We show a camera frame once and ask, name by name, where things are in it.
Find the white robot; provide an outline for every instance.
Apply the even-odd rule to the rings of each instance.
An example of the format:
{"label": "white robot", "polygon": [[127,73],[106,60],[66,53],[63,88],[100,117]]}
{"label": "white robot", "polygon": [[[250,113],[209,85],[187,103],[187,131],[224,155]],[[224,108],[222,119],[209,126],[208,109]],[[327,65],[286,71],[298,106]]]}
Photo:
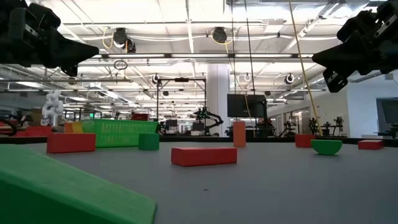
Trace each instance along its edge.
{"label": "white robot", "polygon": [[54,127],[57,125],[58,115],[63,113],[63,103],[59,100],[61,94],[60,90],[51,90],[45,97],[47,101],[42,108],[42,120],[40,124],[47,126],[52,118],[51,125]]}

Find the white column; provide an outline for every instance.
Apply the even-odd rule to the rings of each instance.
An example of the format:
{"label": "white column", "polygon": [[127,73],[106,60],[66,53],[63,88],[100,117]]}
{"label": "white column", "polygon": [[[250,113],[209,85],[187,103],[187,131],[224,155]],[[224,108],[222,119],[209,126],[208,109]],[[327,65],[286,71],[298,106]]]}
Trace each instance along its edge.
{"label": "white column", "polygon": [[[228,64],[209,64],[207,66],[207,96],[208,111],[217,114],[224,121],[222,125],[210,129],[210,134],[218,133],[225,137],[225,130],[229,126],[227,113],[227,94],[229,92],[229,66]],[[206,120],[206,125],[214,124]]]}

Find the green bowl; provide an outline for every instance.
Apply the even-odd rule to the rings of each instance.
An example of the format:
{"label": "green bowl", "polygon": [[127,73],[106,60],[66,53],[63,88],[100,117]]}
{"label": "green bowl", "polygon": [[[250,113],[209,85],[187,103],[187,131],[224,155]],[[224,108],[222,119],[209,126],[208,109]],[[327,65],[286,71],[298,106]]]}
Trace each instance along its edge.
{"label": "green bowl", "polygon": [[320,155],[334,155],[340,151],[342,145],[340,140],[311,140],[311,146]]}

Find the green cube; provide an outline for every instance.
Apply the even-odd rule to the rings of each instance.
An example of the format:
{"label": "green cube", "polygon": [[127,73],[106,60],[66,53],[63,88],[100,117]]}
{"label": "green cube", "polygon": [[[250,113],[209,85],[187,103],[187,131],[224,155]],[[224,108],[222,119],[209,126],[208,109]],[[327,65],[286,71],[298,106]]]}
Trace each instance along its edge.
{"label": "green cube", "polygon": [[159,150],[159,134],[141,133],[138,135],[139,150]]}

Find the rope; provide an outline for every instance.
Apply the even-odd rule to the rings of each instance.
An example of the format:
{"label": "rope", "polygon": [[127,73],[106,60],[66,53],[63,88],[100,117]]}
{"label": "rope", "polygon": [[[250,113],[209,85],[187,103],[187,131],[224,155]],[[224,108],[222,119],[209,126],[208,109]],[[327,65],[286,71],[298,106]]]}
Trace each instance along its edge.
{"label": "rope", "polygon": [[300,50],[300,44],[299,44],[299,37],[297,37],[297,29],[296,29],[296,25],[294,22],[294,16],[293,16],[293,9],[292,9],[292,2],[289,1],[289,8],[290,8],[290,15],[292,16],[292,23],[293,23],[293,29],[294,29],[294,36],[296,39],[296,43],[297,43],[297,50],[298,50],[298,56],[300,57],[300,64],[301,64],[301,69],[303,71],[303,76],[304,76],[304,82],[307,85],[307,90],[310,94],[310,99],[311,99],[311,104],[312,104],[312,108],[313,108],[313,113],[315,115],[315,119],[317,119],[317,124],[318,124],[318,132],[319,135],[322,136],[322,129],[321,129],[321,125],[319,123],[319,118],[318,118],[318,113],[317,113],[317,109],[315,108],[315,103],[313,102],[313,98],[312,98],[312,92],[310,89],[310,85],[308,84],[308,80],[307,80],[307,75],[305,74],[305,69],[304,69],[304,64],[303,64],[303,58],[301,57],[301,50]]}

